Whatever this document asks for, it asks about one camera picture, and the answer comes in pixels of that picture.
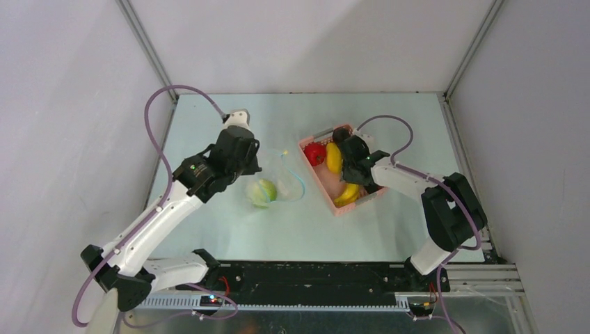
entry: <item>banana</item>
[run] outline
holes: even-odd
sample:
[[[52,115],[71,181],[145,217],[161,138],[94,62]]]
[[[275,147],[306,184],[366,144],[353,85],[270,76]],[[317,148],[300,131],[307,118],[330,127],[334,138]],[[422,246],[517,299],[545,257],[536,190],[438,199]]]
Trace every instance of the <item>banana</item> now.
[[[326,165],[328,170],[334,174],[342,172],[342,154],[334,143],[326,145]]]
[[[343,207],[358,199],[360,193],[360,186],[358,184],[347,183],[344,192],[340,197],[334,200],[337,207]]]

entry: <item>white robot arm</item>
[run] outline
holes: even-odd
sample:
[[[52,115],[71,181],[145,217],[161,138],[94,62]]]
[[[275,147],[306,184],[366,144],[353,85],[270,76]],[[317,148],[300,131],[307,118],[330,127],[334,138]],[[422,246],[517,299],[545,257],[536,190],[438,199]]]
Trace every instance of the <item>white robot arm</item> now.
[[[370,136],[336,131],[338,129],[333,138],[338,138],[337,145],[342,153],[344,181],[363,185],[369,193],[382,186],[391,188],[422,204],[429,238],[406,260],[405,266],[416,280],[431,275],[463,242],[474,236],[470,219],[478,231],[487,224],[486,215],[465,176],[422,173],[398,161],[384,159],[389,157],[388,153],[371,151]],[[461,205],[454,205],[456,199]]]
[[[175,170],[172,189],[163,204],[159,205],[160,196],[113,241],[101,248],[89,245],[84,249],[81,256],[91,271],[105,254],[114,252],[95,279],[105,292],[118,290],[119,310],[135,308],[150,292],[184,283],[207,285],[204,280],[208,276],[212,281],[217,280],[214,274],[218,262],[205,250],[173,259],[148,260],[148,257],[170,231],[215,193],[223,192],[240,175],[260,171],[256,159],[260,143],[254,138],[249,121],[245,109],[230,113],[217,142],[186,158]],[[122,239],[127,242],[116,248]]]

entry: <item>light blue tabletop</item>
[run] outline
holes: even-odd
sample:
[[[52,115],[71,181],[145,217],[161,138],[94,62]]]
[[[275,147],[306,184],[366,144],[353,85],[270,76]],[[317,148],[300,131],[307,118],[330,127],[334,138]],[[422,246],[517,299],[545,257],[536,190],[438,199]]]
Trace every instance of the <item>light blue tabletop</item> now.
[[[404,118],[413,127],[413,144],[398,160],[424,172],[448,175],[458,170],[438,98],[433,93],[229,94],[212,95],[226,112],[246,108],[261,149],[287,150],[287,161],[307,188],[298,202],[256,209],[237,182],[187,217],[152,254],[180,256],[205,248],[223,260],[404,261],[427,238],[422,206],[389,190],[348,214],[334,217],[297,152],[299,140],[342,123],[358,126],[375,115]],[[214,143],[221,130],[218,114],[199,95],[182,95],[164,152],[173,170]],[[375,120],[363,133],[377,148],[393,152],[408,138],[393,120]],[[162,165],[150,194],[166,185]],[[465,244],[473,245],[469,240]],[[483,262],[483,253],[462,250],[457,262]]]

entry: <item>white wall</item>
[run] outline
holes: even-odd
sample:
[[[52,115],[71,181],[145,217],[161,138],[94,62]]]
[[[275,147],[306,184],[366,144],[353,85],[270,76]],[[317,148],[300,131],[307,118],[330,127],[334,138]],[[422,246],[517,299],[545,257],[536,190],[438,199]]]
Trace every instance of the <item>white wall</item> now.
[[[159,83],[114,1],[2,1],[0,31],[0,332],[81,333],[79,253],[143,207],[143,105]],[[159,136],[169,108],[154,106]]]
[[[590,2],[507,1],[452,106],[542,333],[587,333]]]
[[[173,82],[287,93],[444,90],[492,0],[133,2]]]

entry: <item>plastic bag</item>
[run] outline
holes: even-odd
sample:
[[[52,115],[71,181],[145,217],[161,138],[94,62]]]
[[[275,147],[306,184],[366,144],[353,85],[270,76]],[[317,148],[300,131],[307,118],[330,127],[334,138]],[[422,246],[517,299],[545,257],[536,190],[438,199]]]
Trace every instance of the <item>plastic bag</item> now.
[[[261,172],[248,177],[246,197],[256,207],[269,207],[275,202],[293,202],[305,195],[305,183],[287,166],[287,151],[259,150]]]

